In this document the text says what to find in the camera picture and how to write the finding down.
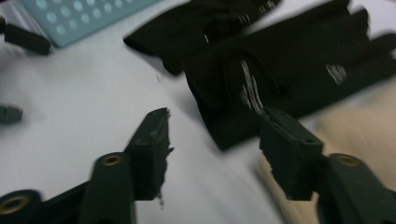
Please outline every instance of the black object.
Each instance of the black object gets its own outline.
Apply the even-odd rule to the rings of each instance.
[[[4,34],[5,41],[29,49],[37,54],[50,54],[50,42],[42,35],[37,35],[26,31],[13,24],[6,23],[3,17],[0,17],[0,34]]]
[[[239,33],[265,16],[280,0],[191,0],[149,21],[123,41],[163,60],[173,75],[202,48]]]
[[[22,110],[14,106],[0,105],[0,124],[13,124],[22,119]]]
[[[44,202],[31,189],[1,197],[0,223],[135,223],[134,201],[161,195],[166,157],[171,151],[168,118],[167,108],[148,113],[124,152],[96,161],[89,182]]]
[[[323,143],[291,115],[264,108],[260,149],[274,179],[293,201],[319,194],[322,224],[396,223],[395,192],[386,189],[363,161],[346,155],[321,155]]]
[[[396,34],[369,40],[368,12],[330,1],[206,48],[185,63],[207,129],[227,149],[259,134],[264,106],[308,115],[396,72]]]

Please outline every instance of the light blue plastic tray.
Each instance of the light blue plastic tray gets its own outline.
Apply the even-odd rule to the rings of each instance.
[[[161,0],[20,0],[58,48]]]

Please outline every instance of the beige cloth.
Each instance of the beige cloth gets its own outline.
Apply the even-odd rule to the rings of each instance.
[[[361,105],[335,105],[324,111],[314,134],[325,143],[326,155],[340,152],[355,156],[365,161],[387,188],[396,190],[396,77]],[[318,223],[317,195],[311,202],[290,202],[264,157],[258,167],[287,223]]]

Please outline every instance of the white table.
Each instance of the white table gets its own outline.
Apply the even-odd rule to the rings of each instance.
[[[22,123],[0,127],[0,195],[37,189],[47,200],[87,181],[98,157],[123,151],[148,112],[168,107],[175,151],[168,157],[165,206],[137,202],[138,223],[283,223],[253,172],[259,139],[219,153],[185,77],[167,75],[158,59],[122,42],[144,21],[181,2],[163,0],[49,57],[0,44],[0,102],[24,111]],[[284,0],[254,29],[321,2]],[[358,3],[370,11],[374,34],[396,28],[395,3],[357,0],[352,8]],[[10,8],[12,1],[0,5],[8,21],[35,29]],[[303,122],[311,127],[314,118]]]

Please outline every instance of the black fabric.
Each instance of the black fabric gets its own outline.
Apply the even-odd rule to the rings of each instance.
[[[158,56],[173,75],[197,51],[233,36],[272,11],[281,0],[191,0],[149,21],[123,41]]]
[[[347,5],[328,2],[185,62],[221,149],[259,133],[263,106],[300,118],[396,73],[396,34],[370,40],[368,12],[350,14]]]

